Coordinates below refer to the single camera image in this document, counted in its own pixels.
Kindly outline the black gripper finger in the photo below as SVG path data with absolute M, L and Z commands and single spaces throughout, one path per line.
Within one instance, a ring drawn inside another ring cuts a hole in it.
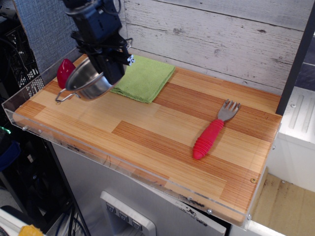
M 135 62 L 134 56 L 128 52 L 127 48 L 116 51 L 115 59 L 117 62 L 128 66 L 131 66 Z
M 124 76 L 125 62 L 124 53 L 96 54 L 94 57 L 95 69 L 98 73 L 102 72 L 111 85 L 116 84 Z

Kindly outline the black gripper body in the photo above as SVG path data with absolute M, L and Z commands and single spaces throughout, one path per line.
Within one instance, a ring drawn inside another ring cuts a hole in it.
M 64 0 L 66 14 L 73 19 L 77 31 L 71 37 L 77 48 L 87 55 L 107 55 L 112 50 L 128 55 L 127 41 L 119 34 L 122 23 L 119 8 L 113 0 Z

